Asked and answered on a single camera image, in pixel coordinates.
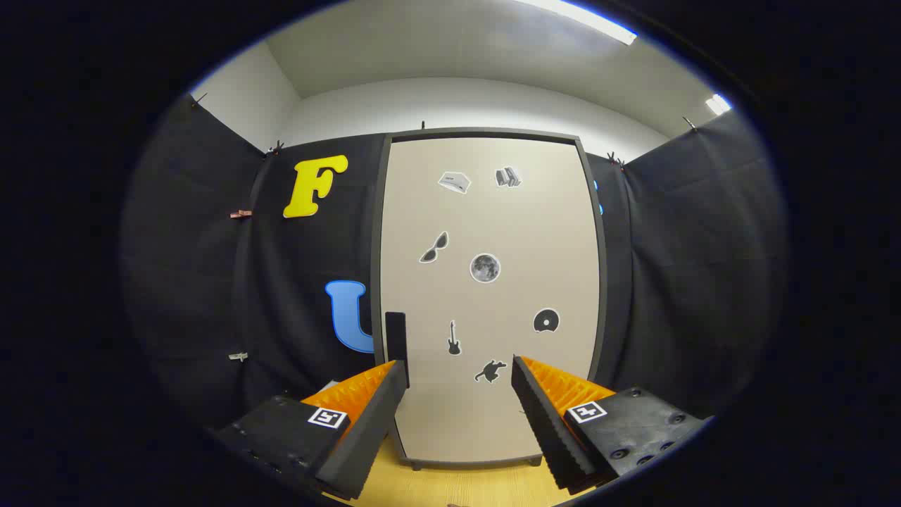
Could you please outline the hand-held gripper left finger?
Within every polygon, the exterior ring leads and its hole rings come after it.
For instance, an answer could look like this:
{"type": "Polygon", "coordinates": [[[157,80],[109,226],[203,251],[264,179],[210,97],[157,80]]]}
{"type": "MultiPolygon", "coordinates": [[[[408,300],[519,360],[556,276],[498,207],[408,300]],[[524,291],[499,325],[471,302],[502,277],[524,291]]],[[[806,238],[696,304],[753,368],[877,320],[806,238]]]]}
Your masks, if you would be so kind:
{"type": "Polygon", "coordinates": [[[215,438],[296,493],[357,499],[407,388],[405,363],[392,360],[303,400],[273,396],[215,438]]]}

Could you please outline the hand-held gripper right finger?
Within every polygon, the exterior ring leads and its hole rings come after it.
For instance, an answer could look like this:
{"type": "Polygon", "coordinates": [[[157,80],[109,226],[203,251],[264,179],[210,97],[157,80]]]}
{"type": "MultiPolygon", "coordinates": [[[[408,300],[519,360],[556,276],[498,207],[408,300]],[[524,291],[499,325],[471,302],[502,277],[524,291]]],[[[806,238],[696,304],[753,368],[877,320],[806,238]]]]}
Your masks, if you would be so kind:
{"type": "Polygon", "coordinates": [[[511,383],[557,487],[570,494],[646,468],[712,420],[642,387],[614,392],[527,356],[512,360],[511,383]]]}

